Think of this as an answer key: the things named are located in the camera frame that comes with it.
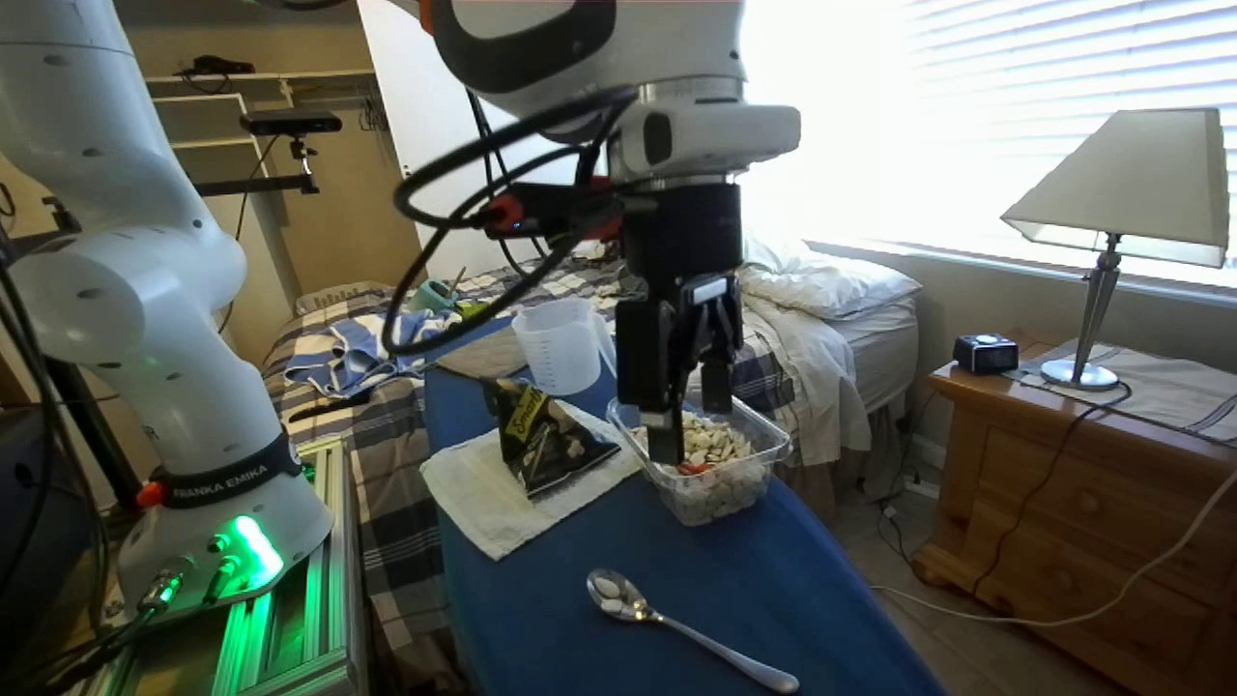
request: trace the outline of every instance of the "plastic container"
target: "plastic container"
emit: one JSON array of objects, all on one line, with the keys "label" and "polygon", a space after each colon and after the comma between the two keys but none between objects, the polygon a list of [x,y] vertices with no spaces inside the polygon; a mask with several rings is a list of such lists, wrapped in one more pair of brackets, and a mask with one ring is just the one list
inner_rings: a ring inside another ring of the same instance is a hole
[{"label": "plastic container", "polygon": [[735,428],[739,437],[745,437],[751,453],[723,462],[651,460],[647,425],[637,421],[637,411],[610,402],[610,421],[647,457],[647,475],[656,482],[663,502],[678,513],[678,522],[708,524],[714,519],[754,508],[770,492],[772,462],[793,453],[790,432],[739,397],[731,415],[705,415],[699,397],[687,395],[684,421],[687,416],[712,416]]},{"label": "plastic container", "polygon": [[536,390],[580,395],[605,376],[605,322],[588,299],[517,305],[509,327]]}]

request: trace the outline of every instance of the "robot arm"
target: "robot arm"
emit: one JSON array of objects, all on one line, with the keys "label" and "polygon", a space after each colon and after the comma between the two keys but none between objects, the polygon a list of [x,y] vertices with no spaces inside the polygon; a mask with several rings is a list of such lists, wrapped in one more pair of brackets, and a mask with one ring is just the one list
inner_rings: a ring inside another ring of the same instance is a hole
[{"label": "robot arm", "polygon": [[800,144],[798,109],[744,100],[744,0],[422,0],[415,10],[445,64],[514,114],[637,90],[607,132],[629,272],[619,303],[619,402],[643,411],[654,460],[681,462],[684,383],[705,362],[705,406],[727,411],[744,340],[744,211],[731,172]]},{"label": "robot arm", "polygon": [[101,376],[151,432],[160,495],[119,587],[199,612],[271,587],[329,519],[262,380],[215,335],[245,256],[183,172],[109,0],[0,0],[0,151],[81,220],[12,267],[38,346]]}]

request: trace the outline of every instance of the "food container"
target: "food container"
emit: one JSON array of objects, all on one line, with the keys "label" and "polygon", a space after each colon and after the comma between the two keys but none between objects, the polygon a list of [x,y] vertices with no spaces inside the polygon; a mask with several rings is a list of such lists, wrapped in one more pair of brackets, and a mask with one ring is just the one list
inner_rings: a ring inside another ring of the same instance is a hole
[{"label": "food container", "polygon": [[610,421],[647,457],[647,475],[656,482],[663,502],[684,524],[705,524],[754,508],[770,487],[772,462],[793,453],[790,432],[759,411],[751,411],[744,397],[735,397],[731,415],[705,415],[699,395],[687,395],[684,425],[692,428],[697,416],[705,428],[739,432],[751,450],[714,462],[663,462],[651,460],[651,439],[647,425],[637,421],[637,411],[610,402]]}]

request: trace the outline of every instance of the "blue tablecloth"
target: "blue tablecloth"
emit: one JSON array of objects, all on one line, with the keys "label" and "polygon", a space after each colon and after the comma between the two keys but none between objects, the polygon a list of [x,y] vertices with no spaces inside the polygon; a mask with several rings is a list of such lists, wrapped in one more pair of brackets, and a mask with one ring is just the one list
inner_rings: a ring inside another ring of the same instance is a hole
[{"label": "blue tablecloth", "polygon": [[[607,388],[574,397],[598,411]],[[491,428],[474,383],[427,376],[429,444]],[[556,531],[487,560],[445,513],[440,548],[465,666],[487,696],[759,693],[656,627],[598,615],[588,567],[628,571],[664,615],[800,675],[800,693],[940,693],[856,564],[780,482],[723,522],[681,524],[636,475]]]}]

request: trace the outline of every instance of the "floor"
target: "floor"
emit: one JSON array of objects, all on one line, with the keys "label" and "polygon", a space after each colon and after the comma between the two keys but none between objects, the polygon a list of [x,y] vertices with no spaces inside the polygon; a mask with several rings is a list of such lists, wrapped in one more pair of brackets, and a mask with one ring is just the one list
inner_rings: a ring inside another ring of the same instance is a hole
[{"label": "floor", "polygon": [[878,587],[878,599],[885,603],[891,617],[923,652],[942,693],[952,696],[1120,693],[1021,627],[989,627],[989,621],[962,617],[962,615],[981,615],[981,608],[952,590],[933,590],[913,576],[907,557],[923,546],[933,524],[929,495],[905,492],[882,513],[860,492],[840,492],[840,511],[828,524],[840,536],[840,546],[852,551],[860,571]]}]

